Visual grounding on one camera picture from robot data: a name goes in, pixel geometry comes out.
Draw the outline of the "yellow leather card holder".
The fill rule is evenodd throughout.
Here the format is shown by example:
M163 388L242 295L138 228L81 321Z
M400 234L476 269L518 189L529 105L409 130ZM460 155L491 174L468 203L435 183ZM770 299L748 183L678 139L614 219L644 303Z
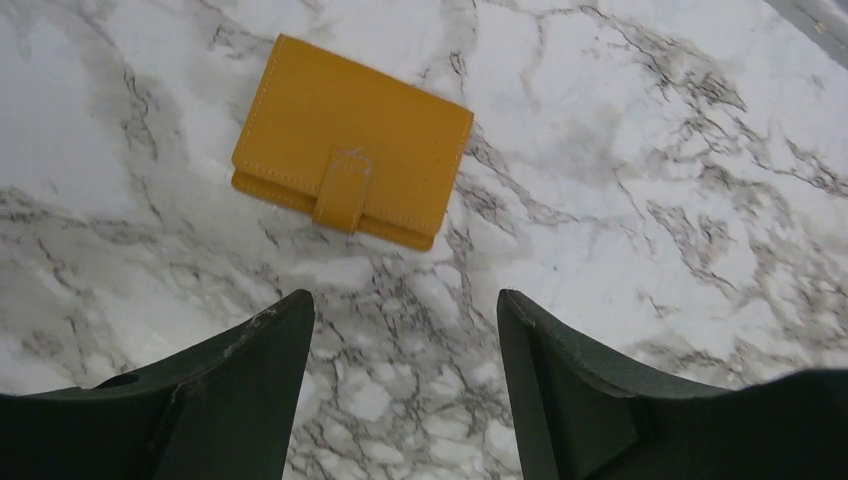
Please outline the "yellow leather card holder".
M275 41L232 155L235 189L427 251L472 113L302 40Z

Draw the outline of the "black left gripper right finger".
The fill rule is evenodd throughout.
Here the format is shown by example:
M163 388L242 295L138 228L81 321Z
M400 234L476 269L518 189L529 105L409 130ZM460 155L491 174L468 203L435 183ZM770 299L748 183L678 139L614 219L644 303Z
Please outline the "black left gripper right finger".
M843 479L847 373L740 390L665 373L502 290L497 323L527 479Z

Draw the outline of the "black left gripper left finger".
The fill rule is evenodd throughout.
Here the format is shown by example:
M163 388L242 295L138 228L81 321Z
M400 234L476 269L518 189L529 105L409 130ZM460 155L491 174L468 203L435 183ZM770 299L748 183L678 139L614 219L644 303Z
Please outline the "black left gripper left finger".
M5 479L279 479L315 321L297 290L145 367L1 398Z

